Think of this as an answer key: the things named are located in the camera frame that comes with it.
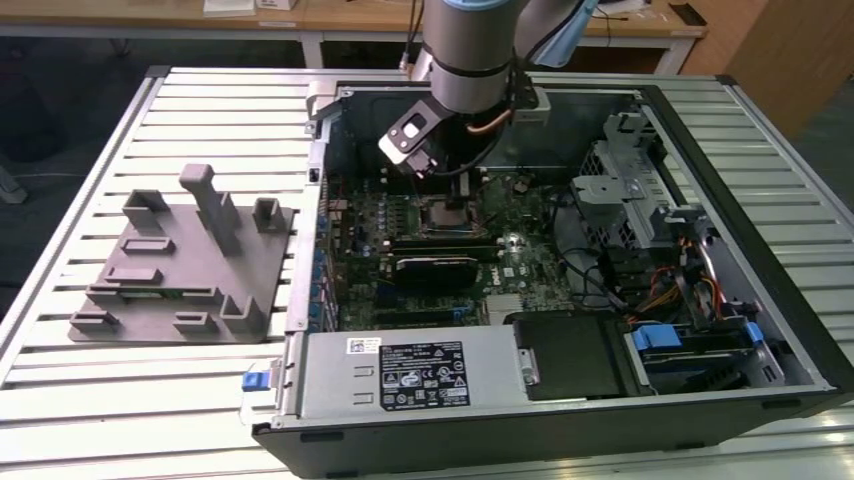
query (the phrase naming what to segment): green circuit board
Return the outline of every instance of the green circuit board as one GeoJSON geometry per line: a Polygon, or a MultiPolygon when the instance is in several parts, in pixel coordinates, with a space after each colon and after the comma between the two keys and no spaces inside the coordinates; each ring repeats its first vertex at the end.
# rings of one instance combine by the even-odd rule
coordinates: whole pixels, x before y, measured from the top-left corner
{"type": "MultiPolygon", "coordinates": [[[[472,227],[466,235],[495,239],[503,251],[496,262],[478,265],[474,285],[446,295],[398,291],[383,273],[390,267],[382,253],[390,237],[435,238],[436,232],[424,225],[423,211],[442,197],[387,195],[370,192],[367,187],[348,193],[347,212],[334,216],[339,220],[335,261],[339,330],[394,328],[378,323],[382,314],[450,310],[458,312],[455,325],[486,325],[484,299],[499,294],[518,294],[526,311],[572,308],[551,233],[543,229],[543,215],[554,205],[548,199],[554,188],[526,188],[520,180],[526,178],[518,173],[502,174],[476,192],[470,207],[472,227]]],[[[406,324],[406,328],[419,326],[406,324]]]]}

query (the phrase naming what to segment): blue plastic clip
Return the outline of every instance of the blue plastic clip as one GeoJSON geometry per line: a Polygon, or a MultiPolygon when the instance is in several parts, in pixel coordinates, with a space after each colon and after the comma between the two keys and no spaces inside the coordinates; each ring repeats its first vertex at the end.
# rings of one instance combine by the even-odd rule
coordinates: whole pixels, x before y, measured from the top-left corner
{"type": "Polygon", "coordinates": [[[745,325],[745,330],[747,331],[747,336],[750,337],[750,341],[753,342],[753,346],[755,347],[765,341],[765,335],[762,335],[759,325],[757,325],[757,322],[747,322],[747,324],[745,325]]]}
{"type": "Polygon", "coordinates": [[[269,372],[245,372],[243,374],[244,392],[263,392],[269,390],[269,372]]]}
{"type": "Polygon", "coordinates": [[[631,332],[638,351],[647,348],[680,347],[682,340],[672,325],[644,325],[631,332]]]}

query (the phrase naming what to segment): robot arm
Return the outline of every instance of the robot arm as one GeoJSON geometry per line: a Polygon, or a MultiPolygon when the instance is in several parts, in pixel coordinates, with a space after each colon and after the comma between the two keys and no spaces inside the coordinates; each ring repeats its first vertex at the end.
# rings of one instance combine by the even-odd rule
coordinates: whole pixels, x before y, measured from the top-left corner
{"type": "Polygon", "coordinates": [[[431,97],[379,142],[391,162],[419,178],[468,170],[498,143],[524,74],[519,57],[566,64],[598,0],[430,0],[424,51],[431,97]]]}

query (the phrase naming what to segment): power supply label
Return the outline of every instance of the power supply label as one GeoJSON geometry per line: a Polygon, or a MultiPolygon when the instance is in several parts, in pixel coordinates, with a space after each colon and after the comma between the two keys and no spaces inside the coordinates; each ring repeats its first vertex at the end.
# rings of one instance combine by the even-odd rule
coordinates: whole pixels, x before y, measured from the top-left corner
{"type": "Polygon", "coordinates": [[[383,345],[379,371],[388,412],[471,405],[463,342],[383,345]]]}

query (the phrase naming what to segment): aluminum slotted table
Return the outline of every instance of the aluminum slotted table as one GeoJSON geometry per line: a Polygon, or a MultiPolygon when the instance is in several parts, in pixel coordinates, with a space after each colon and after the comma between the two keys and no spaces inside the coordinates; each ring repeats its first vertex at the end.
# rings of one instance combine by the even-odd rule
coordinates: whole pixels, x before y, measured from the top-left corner
{"type": "MultiPolygon", "coordinates": [[[[402,80],[388,71],[152,69],[0,325],[0,479],[288,478],[256,445],[240,376],[281,354],[300,216],[267,343],[75,344],[68,318],[125,225],[135,188],[189,202],[177,173],[212,165],[235,204],[303,208],[312,80],[402,80]]],[[[854,217],[737,86],[711,77],[536,74],[662,88],[834,338],[854,358],[854,217]]],[[[668,167],[675,170],[675,163],[668,167]]],[[[672,172],[688,200],[687,180],[672,172]]],[[[273,397],[252,413],[272,410],[273,397]]],[[[467,468],[400,478],[850,478],[854,415],[770,424],[716,447],[467,468]]]]}

